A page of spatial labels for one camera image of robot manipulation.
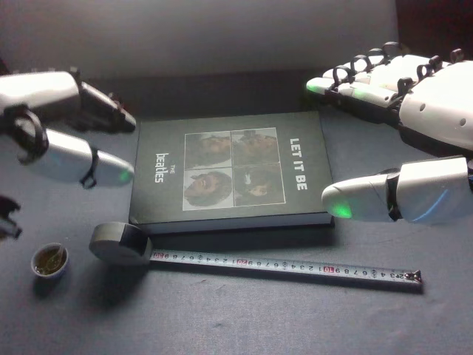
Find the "robotic hand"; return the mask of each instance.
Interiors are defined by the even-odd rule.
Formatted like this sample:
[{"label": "robotic hand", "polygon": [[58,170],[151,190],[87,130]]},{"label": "robotic hand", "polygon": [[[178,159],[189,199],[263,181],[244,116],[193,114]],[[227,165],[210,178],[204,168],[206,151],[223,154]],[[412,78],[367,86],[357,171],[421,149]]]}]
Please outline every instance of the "robotic hand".
[{"label": "robotic hand", "polygon": [[[44,125],[64,120],[81,132],[133,132],[135,119],[113,96],[84,83],[77,70],[0,76],[0,135],[10,136],[27,153],[18,158],[34,172],[63,182],[123,186],[133,166],[102,152],[83,139]],[[9,218],[20,206],[0,196],[0,237],[18,237],[21,229]]]},{"label": "robotic hand", "polygon": [[[393,47],[400,55],[389,54]],[[377,175],[334,183],[322,203],[336,217],[438,223],[473,213],[473,62],[406,54],[388,42],[307,82],[307,89],[365,121],[385,123],[404,143],[444,159],[405,163]]]}]

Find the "gray wall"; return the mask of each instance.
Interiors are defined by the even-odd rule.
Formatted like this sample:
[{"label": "gray wall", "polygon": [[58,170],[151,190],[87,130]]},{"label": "gray wall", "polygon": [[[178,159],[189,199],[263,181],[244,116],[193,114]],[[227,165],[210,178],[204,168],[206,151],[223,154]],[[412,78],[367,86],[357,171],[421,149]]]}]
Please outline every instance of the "gray wall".
[{"label": "gray wall", "polygon": [[2,0],[10,70],[85,77],[332,67],[396,40],[394,0]]}]

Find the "book cover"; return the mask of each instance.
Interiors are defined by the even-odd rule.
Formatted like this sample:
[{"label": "book cover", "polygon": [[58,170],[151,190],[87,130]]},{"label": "book cover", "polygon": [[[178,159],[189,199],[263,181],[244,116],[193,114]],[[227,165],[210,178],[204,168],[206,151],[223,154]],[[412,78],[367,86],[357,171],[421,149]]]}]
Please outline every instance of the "book cover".
[{"label": "book cover", "polygon": [[144,121],[130,223],[148,233],[330,223],[316,112]]}]

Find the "cup rim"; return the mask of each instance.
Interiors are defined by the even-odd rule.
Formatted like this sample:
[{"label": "cup rim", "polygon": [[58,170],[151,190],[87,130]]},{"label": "cup rim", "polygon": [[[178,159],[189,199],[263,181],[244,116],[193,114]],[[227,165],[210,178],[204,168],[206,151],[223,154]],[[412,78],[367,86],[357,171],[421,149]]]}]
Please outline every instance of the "cup rim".
[{"label": "cup rim", "polygon": [[[60,247],[60,246],[64,247],[64,252],[66,253],[66,260],[64,261],[64,264],[58,270],[54,271],[52,274],[43,275],[43,274],[40,274],[39,272],[37,272],[36,269],[35,269],[36,257],[43,251],[50,250],[52,247]],[[44,279],[50,279],[52,277],[58,276],[64,270],[64,268],[66,267],[68,262],[69,262],[69,252],[67,251],[67,248],[63,244],[61,244],[61,243],[48,243],[48,244],[43,245],[41,248],[38,248],[35,251],[35,253],[33,254],[33,257],[31,258],[31,270],[38,277],[42,277]]]}]

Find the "book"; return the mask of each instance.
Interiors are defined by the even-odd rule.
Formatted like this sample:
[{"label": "book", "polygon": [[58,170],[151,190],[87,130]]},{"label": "book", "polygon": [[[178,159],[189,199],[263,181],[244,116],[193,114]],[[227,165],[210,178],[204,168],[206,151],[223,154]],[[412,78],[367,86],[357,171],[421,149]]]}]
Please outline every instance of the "book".
[{"label": "book", "polygon": [[330,224],[317,112],[143,121],[129,222],[150,234]]}]

